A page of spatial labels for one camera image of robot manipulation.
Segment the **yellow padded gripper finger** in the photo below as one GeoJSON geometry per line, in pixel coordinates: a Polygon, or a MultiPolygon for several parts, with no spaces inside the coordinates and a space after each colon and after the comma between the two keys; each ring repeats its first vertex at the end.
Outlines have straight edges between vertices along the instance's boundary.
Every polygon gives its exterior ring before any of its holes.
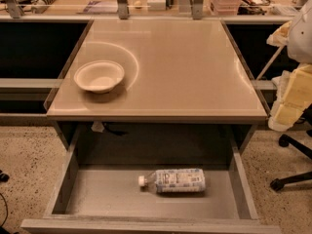
{"type": "Polygon", "coordinates": [[[270,111],[268,127],[277,132],[291,128],[312,104],[312,65],[301,63],[293,72],[284,70],[277,99],[270,111]]]}
{"type": "Polygon", "coordinates": [[[287,46],[289,43],[289,30],[291,21],[287,21],[276,29],[266,40],[266,43],[275,47],[287,46]]]}

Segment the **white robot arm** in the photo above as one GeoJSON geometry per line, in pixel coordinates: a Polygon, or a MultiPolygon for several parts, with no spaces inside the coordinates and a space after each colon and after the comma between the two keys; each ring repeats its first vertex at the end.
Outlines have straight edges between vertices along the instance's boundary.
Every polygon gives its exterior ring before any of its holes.
{"type": "Polygon", "coordinates": [[[312,0],[266,42],[271,46],[286,46],[288,57],[299,63],[294,71],[283,71],[268,120],[271,130],[284,132],[312,104],[312,0]]]}

